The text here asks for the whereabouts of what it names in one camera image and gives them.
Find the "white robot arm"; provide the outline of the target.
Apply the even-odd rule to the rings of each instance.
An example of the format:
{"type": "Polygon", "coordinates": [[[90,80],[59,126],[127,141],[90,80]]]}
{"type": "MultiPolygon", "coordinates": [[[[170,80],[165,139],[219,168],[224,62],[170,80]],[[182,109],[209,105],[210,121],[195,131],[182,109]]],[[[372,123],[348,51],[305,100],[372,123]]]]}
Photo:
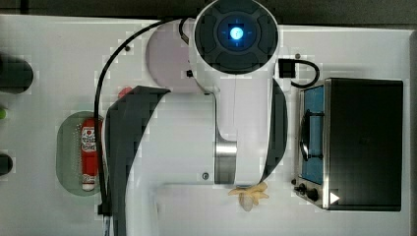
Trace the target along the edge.
{"type": "Polygon", "coordinates": [[[137,86],[106,114],[112,236],[157,236],[157,188],[249,187],[267,179],[287,140],[275,80],[278,25],[256,0],[215,0],[197,16],[189,63],[200,91],[137,86]]]}

